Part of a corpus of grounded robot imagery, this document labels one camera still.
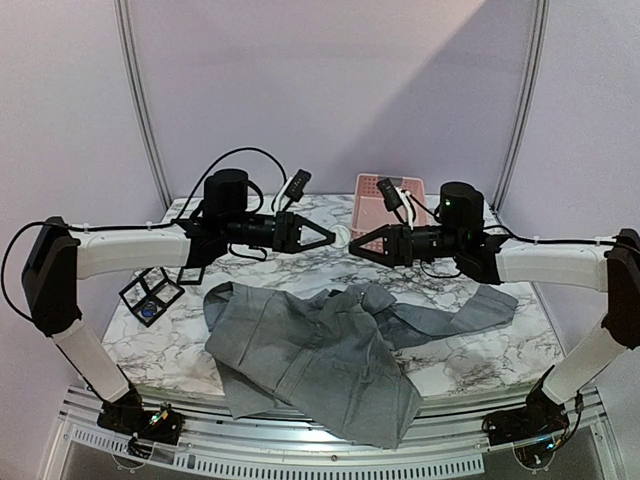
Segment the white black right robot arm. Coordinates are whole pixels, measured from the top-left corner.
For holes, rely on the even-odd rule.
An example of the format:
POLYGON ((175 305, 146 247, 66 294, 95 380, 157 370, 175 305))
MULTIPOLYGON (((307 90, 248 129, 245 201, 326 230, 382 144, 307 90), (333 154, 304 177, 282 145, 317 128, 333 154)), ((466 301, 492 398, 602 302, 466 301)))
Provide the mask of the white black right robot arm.
POLYGON ((468 183, 443 184, 432 217, 416 226, 410 213, 350 242, 350 254, 390 268, 452 259, 478 284, 528 283, 589 289, 607 307, 591 331, 534 384, 523 406, 488 414, 482 430, 492 446, 539 440, 554 452, 575 434, 581 390, 614 360, 639 346, 639 233, 623 228, 586 239, 528 238, 504 225, 488 226, 483 194, 468 183))

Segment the round green orange badge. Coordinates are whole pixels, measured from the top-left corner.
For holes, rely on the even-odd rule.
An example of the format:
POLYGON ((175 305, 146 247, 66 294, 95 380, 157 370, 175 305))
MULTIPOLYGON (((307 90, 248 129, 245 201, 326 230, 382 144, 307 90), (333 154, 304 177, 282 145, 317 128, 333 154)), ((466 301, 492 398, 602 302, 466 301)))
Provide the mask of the round green orange badge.
POLYGON ((351 241, 351 233, 346 226, 335 224, 330 227, 330 231, 335 235, 335 240, 332 244, 333 248, 342 249, 349 245, 351 241))

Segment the grey button-up shirt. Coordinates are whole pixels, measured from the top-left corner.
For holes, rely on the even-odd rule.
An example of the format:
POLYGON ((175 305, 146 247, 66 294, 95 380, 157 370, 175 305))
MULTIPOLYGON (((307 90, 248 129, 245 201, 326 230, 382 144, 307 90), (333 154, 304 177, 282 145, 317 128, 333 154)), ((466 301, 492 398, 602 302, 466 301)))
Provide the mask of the grey button-up shirt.
POLYGON ((449 312, 400 303, 373 283, 302 299, 227 282, 203 300, 205 350, 234 418, 284 403, 338 438, 395 449, 421 404, 395 352, 508 325, 517 304, 486 285, 449 312))

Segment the round blue badge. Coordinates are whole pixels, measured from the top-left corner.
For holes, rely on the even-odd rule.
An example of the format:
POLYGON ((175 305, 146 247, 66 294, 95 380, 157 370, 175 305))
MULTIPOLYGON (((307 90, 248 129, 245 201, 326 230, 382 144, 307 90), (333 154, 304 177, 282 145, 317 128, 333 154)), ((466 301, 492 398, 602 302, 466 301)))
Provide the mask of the round blue badge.
POLYGON ((156 308, 154 305, 151 306, 144 306, 141 310, 140 310, 140 316, 143 319, 151 319, 156 315, 156 308))

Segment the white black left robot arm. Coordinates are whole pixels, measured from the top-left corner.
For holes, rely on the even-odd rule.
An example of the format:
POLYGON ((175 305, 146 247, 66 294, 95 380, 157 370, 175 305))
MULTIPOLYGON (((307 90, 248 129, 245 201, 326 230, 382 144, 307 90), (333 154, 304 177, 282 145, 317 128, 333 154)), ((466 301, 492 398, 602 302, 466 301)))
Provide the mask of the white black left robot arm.
POLYGON ((165 223, 79 226, 52 216, 39 232, 21 272, 27 318, 51 339, 101 403, 100 428, 142 441, 175 446, 185 417, 169 404, 144 407, 134 383, 102 344, 102 331, 85 320, 84 283, 103 286, 135 270, 206 268, 235 245, 298 254, 328 246, 336 236, 287 207, 263 214, 248 206, 256 185, 246 171, 226 168, 201 178, 203 197, 192 213, 165 223))

